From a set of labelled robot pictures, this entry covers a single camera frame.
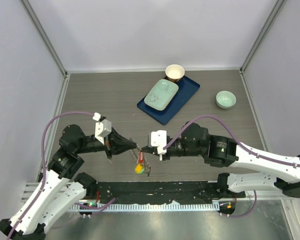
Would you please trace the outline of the red key tag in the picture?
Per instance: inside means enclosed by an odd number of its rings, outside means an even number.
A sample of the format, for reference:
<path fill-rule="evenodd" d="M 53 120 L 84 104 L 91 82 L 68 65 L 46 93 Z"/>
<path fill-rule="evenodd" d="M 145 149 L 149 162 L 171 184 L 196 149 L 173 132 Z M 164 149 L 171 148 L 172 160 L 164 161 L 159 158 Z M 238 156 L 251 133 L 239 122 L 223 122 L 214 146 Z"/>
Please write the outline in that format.
<path fill-rule="evenodd" d="M 138 159 L 139 159 L 139 160 L 138 160 L 139 163 L 142 164 L 143 161 L 144 161 L 144 153 L 143 153 L 142 151 L 139 152 L 139 157 L 138 157 Z"/>

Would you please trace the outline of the yellow key tag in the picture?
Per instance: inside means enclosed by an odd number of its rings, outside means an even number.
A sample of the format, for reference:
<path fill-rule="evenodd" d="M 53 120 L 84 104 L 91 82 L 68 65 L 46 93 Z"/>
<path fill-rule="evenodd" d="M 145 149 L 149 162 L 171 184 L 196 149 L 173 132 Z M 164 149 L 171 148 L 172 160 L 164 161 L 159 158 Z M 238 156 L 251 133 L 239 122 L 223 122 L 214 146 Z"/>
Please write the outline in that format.
<path fill-rule="evenodd" d="M 144 168 L 143 165 L 142 164 L 137 164 L 136 167 L 135 167 L 135 172 L 137 174 L 142 174 L 142 173 L 140 173 L 141 168 Z"/>

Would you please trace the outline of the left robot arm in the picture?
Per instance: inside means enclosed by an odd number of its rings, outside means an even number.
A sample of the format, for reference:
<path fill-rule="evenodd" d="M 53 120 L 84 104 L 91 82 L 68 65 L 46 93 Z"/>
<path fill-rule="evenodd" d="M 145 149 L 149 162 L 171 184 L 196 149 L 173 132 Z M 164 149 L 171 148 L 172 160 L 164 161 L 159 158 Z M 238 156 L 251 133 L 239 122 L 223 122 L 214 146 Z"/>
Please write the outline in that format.
<path fill-rule="evenodd" d="M 42 179 L 23 207 L 11 218 L 0 221 L 0 231 L 9 240 L 43 240 L 51 226 L 76 202 L 92 199 L 97 181 L 77 171 L 84 160 L 80 154 L 105 152 L 108 158 L 137 148 L 103 120 L 97 135 L 86 136 L 82 129 L 67 126 L 59 139 L 60 148 L 44 168 Z"/>

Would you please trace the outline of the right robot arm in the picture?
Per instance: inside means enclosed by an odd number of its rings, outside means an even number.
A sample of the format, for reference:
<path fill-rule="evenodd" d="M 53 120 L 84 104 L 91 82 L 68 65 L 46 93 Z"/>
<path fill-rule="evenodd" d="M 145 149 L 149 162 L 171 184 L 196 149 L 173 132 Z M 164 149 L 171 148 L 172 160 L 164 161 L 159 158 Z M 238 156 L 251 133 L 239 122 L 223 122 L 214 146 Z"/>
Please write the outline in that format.
<path fill-rule="evenodd" d="M 279 190 L 283 195 L 300 199 L 300 155 L 284 156 L 253 148 L 232 138 L 211 135 L 197 123 L 186 124 L 173 140 L 165 130 L 152 131 L 143 153 L 159 157 L 202 157 L 205 164 L 216 168 L 244 168 L 253 173 L 221 173 L 216 193 L 223 198 L 245 191 Z"/>

